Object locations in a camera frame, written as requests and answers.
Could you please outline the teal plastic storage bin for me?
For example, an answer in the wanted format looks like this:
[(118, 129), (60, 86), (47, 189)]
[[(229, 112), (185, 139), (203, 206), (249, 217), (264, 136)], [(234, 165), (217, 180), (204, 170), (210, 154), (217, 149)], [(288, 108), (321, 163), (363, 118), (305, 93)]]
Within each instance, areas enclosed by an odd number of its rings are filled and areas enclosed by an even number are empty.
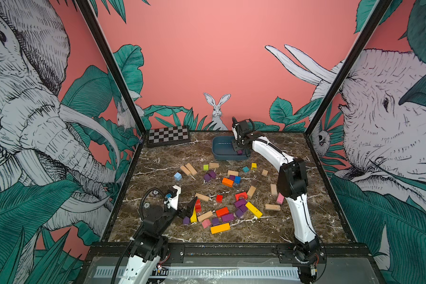
[(234, 150), (232, 141), (234, 136), (217, 136), (212, 140), (212, 153), (216, 160), (247, 160), (251, 156), (250, 150), (241, 153)]

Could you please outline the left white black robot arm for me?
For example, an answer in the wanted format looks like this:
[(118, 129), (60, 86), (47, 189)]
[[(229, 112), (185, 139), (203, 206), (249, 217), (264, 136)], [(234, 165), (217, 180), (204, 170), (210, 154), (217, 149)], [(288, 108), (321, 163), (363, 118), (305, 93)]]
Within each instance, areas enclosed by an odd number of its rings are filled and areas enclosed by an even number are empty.
[[(145, 214), (144, 203), (151, 193), (161, 195), (163, 205), (150, 206)], [(181, 187), (176, 185), (166, 192), (155, 187), (145, 192), (138, 208), (140, 226), (117, 261), (111, 277), (112, 284), (116, 280), (121, 284), (145, 284), (160, 262), (168, 259), (169, 240), (163, 235), (164, 232), (176, 217), (184, 219), (191, 216), (198, 200), (195, 196), (186, 208), (179, 208), (180, 194)]]

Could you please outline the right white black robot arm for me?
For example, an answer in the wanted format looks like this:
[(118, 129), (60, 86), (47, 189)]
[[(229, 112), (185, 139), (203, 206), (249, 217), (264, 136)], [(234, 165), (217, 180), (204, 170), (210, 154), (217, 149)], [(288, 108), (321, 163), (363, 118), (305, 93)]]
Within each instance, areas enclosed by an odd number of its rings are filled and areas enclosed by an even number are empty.
[(289, 204), (295, 247), (293, 256), (300, 264), (299, 279), (313, 284), (318, 279), (317, 265), (321, 259), (321, 238), (315, 232), (307, 202), (308, 178), (305, 161), (286, 154), (262, 132), (255, 129), (251, 119), (232, 118), (234, 150), (253, 150), (263, 156), (278, 171), (277, 191)]

